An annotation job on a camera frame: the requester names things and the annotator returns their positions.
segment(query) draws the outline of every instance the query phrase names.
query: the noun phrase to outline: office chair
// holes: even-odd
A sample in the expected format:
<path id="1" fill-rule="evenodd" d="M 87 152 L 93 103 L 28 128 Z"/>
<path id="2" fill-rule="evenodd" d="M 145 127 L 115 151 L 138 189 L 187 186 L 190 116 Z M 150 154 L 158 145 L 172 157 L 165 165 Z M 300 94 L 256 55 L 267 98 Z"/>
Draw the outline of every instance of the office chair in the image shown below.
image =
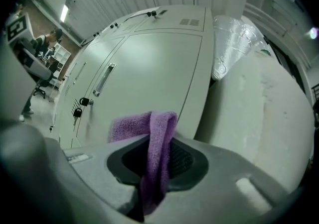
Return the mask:
<path id="1" fill-rule="evenodd" d="M 59 65 L 59 62 L 58 61 L 55 61 L 53 62 L 53 64 L 49 67 L 49 70 L 54 74 L 54 72 L 58 69 L 58 65 Z M 50 80 L 41 80 L 40 83 L 35 87 L 34 89 L 34 92 L 33 92 L 33 95 L 35 96 L 35 94 L 37 92 L 39 92 L 40 94 L 43 95 L 43 98 L 45 99 L 45 95 L 46 95 L 46 92 L 42 89 L 40 89 L 40 87 L 48 87 L 50 84 Z"/>

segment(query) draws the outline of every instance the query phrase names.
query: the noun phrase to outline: brown wall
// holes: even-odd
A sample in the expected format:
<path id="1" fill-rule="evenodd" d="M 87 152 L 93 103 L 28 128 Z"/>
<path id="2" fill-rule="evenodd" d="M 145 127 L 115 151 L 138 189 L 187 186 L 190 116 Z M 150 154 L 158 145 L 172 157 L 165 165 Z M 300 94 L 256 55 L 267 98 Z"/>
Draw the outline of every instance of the brown wall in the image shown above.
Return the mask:
<path id="1" fill-rule="evenodd" d="M 43 13 L 41 13 L 30 0 L 25 0 L 25 8 L 23 12 L 27 12 L 29 14 L 33 35 L 35 38 L 40 35 L 46 35 L 54 28 L 56 28 L 56 26 L 47 17 L 45 17 Z M 71 53 L 70 58 L 66 61 L 64 67 L 62 68 L 62 71 L 60 72 L 58 79 L 62 80 L 67 68 L 80 50 L 80 47 L 77 46 L 65 34 L 63 34 L 63 39 L 60 44 Z"/>

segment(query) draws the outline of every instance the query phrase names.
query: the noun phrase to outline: round light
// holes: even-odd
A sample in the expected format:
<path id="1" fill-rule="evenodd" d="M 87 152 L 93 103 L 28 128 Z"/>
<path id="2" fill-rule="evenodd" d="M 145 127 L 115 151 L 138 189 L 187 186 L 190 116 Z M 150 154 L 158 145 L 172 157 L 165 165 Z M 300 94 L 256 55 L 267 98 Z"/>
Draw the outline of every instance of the round light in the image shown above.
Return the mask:
<path id="1" fill-rule="evenodd" d="M 318 36 L 318 30 L 315 27 L 310 29 L 310 38 L 316 39 L 317 36 Z"/>

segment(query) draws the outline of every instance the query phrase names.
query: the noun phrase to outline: aluminum foil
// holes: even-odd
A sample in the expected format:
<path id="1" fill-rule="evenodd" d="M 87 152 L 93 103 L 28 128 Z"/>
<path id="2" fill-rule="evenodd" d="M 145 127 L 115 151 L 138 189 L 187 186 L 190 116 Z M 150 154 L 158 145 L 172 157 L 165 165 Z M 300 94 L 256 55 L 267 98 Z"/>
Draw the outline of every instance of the aluminum foil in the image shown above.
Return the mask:
<path id="1" fill-rule="evenodd" d="M 216 16 L 212 79 L 221 80 L 242 56 L 254 48 L 268 49 L 258 29 L 231 17 Z"/>

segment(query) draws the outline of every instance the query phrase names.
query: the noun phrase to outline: shoe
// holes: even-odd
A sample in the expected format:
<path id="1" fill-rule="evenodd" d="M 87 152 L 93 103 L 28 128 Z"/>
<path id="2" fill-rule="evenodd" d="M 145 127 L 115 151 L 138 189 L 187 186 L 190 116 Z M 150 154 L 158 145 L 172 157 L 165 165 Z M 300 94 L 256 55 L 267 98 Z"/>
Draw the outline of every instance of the shoe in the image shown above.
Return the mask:
<path id="1" fill-rule="evenodd" d="M 23 113 L 25 113 L 25 114 L 34 114 L 34 110 L 30 109 L 30 110 L 28 110 L 26 112 L 23 112 Z"/>
<path id="2" fill-rule="evenodd" d="M 24 116 L 23 116 L 23 114 L 21 114 L 21 115 L 19 116 L 19 121 L 24 122 Z"/>

